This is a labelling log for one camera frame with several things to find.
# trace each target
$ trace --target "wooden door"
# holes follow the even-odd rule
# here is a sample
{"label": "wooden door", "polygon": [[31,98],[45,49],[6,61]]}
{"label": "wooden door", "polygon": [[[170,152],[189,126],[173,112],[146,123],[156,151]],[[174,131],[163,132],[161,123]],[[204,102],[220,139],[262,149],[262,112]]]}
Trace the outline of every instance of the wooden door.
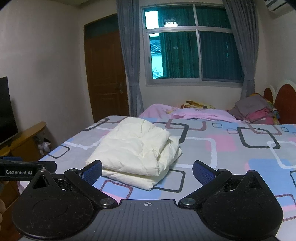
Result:
{"label": "wooden door", "polygon": [[129,115],[119,31],[86,39],[85,63],[94,122],[109,115]]}

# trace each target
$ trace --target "curtain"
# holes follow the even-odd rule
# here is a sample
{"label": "curtain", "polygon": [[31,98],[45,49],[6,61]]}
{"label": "curtain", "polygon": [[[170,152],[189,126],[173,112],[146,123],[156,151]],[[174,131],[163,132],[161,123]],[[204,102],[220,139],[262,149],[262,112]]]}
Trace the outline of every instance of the curtain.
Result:
{"label": "curtain", "polygon": [[160,33],[163,77],[199,78],[196,32]]}
{"label": "curtain", "polygon": [[[158,25],[176,22],[178,26],[194,26],[192,7],[162,7],[158,10]],[[163,76],[161,78],[199,78],[196,32],[160,33]]]}
{"label": "curtain", "polygon": [[205,80],[243,82],[244,73],[233,34],[200,31],[200,44]]}
{"label": "curtain", "polygon": [[124,66],[130,91],[131,116],[143,111],[139,86],[140,77],[140,19],[139,0],[116,0],[118,25]]}
{"label": "curtain", "polygon": [[196,6],[196,15],[199,26],[231,28],[223,8]]}
{"label": "curtain", "polygon": [[222,0],[231,24],[244,71],[241,99],[255,92],[259,46],[258,17],[253,0]]}
{"label": "curtain", "polygon": [[178,26],[195,26],[192,6],[160,7],[157,14],[160,28],[168,22],[176,22]]}

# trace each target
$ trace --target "television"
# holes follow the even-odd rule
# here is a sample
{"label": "television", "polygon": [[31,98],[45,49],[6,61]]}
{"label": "television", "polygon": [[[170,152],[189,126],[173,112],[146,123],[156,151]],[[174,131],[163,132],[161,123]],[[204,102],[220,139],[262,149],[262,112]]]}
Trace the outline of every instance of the television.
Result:
{"label": "television", "polygon": [[0,78],[0,145],[18,133],[15,117],[13,115],[8,78]]}

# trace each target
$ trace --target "blue gripper pad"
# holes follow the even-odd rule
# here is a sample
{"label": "blue gripper pad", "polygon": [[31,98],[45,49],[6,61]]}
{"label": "blue gripper pad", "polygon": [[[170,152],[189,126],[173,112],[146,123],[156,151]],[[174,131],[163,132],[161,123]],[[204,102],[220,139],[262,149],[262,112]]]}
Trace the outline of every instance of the blue gripper pad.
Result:
{"label": "blue gripper pad", "polygon": [[90,185],[93,185],[98,178],[102,175],[102,163],[100,161],[94,161],[93,163],[89,164],[88,166],[86,166],[86,170],[85,168],[83,168],[82,171],[82,176],[81,178],[85,181],[87,181]]}
{"label": "blue gripper pad", "polygon": [[216,175],[215,170],[212,171],[204,167],[199,161],[195,161],[192,165],[192,172],[194,177],[204,186],[212,181]]}

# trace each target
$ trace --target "red headboard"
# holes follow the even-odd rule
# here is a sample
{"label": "red headboard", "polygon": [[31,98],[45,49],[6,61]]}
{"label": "red headboard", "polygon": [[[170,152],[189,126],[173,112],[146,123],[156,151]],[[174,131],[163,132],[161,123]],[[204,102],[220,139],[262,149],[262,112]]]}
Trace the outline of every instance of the red headboard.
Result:
{"label": "red headboard", "polygon": [[[296,124],[296,84],[289,80],[285,80],[279,86],[275,97],[274,106],[278,109],[280,124]],[[273,102],[272,90],[266,88],[264,97]]]}

